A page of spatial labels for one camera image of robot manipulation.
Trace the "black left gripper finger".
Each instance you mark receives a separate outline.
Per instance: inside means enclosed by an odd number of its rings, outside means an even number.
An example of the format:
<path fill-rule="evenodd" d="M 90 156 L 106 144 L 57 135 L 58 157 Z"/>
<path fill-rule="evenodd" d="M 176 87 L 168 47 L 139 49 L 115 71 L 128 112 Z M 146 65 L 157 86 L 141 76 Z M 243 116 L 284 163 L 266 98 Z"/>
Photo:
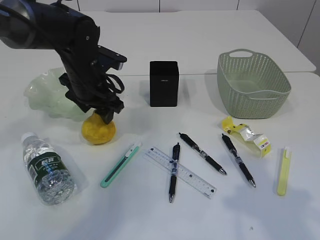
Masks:
<path fill-rule="evenodd" d="M 106 125 L 108 125 L 114 118 L 114 111 L 110 108 L 96 109 L 96 114 L 101 117 Z"/>

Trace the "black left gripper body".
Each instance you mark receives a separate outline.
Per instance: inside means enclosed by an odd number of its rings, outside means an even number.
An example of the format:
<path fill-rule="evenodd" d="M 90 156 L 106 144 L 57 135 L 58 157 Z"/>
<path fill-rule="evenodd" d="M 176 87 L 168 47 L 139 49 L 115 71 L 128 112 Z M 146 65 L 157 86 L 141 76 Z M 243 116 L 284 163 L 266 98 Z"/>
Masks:
<path fill-rule="evenodd" d="M 124 108 L 118 94 L 125 86 L 118 76 L 102 69 L 98 62 L 98 45 L 96 41 L 57 42 L 54 50 L 66 71 L 59 81 L 68 88 L 66 97 L 83 112 L 112 109 L 118 114 Z"/>

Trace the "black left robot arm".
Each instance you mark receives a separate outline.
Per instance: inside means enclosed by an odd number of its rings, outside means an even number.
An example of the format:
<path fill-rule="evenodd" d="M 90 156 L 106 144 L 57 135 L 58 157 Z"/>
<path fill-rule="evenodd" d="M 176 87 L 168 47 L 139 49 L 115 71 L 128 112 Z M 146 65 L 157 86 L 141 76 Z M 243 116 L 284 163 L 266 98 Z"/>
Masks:
<path fill-rule="evenodd" d="M 60 0 L 0 3 L 0 39 L 12 49 L 54 50 L 65 69 L 59 77 L 66 98 L 83 112 L 94 109 L 104 123 L 120 113 L 125 86 L 109 70 L 121 70 L 127 58 L 99 44 L 101 29 L 95 21 Z"/>

